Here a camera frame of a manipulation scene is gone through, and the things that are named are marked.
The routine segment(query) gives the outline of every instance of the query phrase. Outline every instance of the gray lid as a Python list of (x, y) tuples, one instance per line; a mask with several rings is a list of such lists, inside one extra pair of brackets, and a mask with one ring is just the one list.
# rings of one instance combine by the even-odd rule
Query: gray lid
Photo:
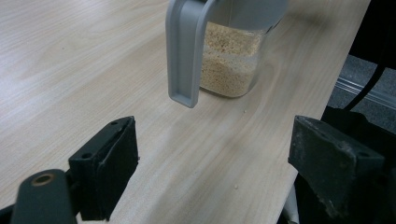
[(268, 30), (288, 0), (171, 0), (166, 14), (169, 96), (188, 107), (198, 102), (207, 21), (242, 30)]

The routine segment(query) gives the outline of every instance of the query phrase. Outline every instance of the gray carpet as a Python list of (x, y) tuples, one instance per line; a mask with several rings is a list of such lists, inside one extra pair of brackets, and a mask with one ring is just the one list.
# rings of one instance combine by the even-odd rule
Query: gray carpet
[[(372, 76), (375, 64), (348, 56), (341, 71), (339, 81), (353, 87), (364, 86)], [(356, 105), (352, 111), (360, 112), (373, 124), (392, 133), (396, 133), (396, 70), (386, 69), (383, 76), (365, 99)], [(351, 91), (350, 85), (336, 85), (332, 91), (328, 105), (344, 108), (359, 91)]]

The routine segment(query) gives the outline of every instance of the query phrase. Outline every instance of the container handle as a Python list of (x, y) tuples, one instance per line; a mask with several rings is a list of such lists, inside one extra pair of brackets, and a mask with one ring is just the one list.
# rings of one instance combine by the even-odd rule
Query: container handle
[(198, 102), (208, 16), (223, 0), (171, 0), (166, 14), (168, 93), (193, 108)]

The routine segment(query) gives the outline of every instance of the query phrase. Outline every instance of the wood grain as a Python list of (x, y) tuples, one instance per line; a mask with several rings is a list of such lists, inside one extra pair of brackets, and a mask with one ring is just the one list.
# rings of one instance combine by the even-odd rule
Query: wood grain
[(110, 223), (276, 223), (295, 115), (320, 118), (369, 0), (290, 0), (251, 92), (167, 96), (168, 1), (2, 1), (0, 207), (113, 119), (141, 161)]

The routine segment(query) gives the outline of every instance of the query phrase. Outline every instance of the black cable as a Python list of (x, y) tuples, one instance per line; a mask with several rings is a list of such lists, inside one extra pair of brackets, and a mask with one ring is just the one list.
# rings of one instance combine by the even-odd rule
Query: black cable
[[(391, 8), (392, 8), (392, 12), (395, 11), (396, 4), (393, 3), (393, 5), (391, 5)], [(393, 32), (393, 29), (395, 28), (395, 21), (396, 21), (396, 17), (393, 17), (392, 22), (389, 23), (389, 28), (387, 30), (387, 34), (385, 35), (385, 39), (384, 39), (384, 45), (382, 46), (378, 64), (373, 73), (373, 76), (367, 82), (363, 90), (361, 90), (361, 92), (359, 92), (359, 94), (355, 96), (355, 98), (346, 107), (344, 107), (345, 110), (351, 110), (353, 107), (355, 107), (369, 93), (369, 91), (373, 88), (373, 86), (375, 86), (375, 84), (378, 82), (378, 80), (381, 78), (382, 74), (384, 73), (386, 68), (385, 55), (387, 53), (387, 49), (391, 40), (391, 34)]]
[(385, 68), (386, 66), (383, 64), (378, 64), (376, 66), (373, 76), (367, 82), (366, 86), (363, 88), (363, 90), (361, 90), (361, 92), (359, 92), (357, 96), (355, 96), (355, 98), (353, 98), (353, 100), (346, 107), (344, 107), (345, 110), (351, 110), (367, 95), (367, 93), (369, 93), (369, 91), (373, 88), (373, 86), (375, 86), (375, 84), (381, 78), (382, 74), (385, 71)]

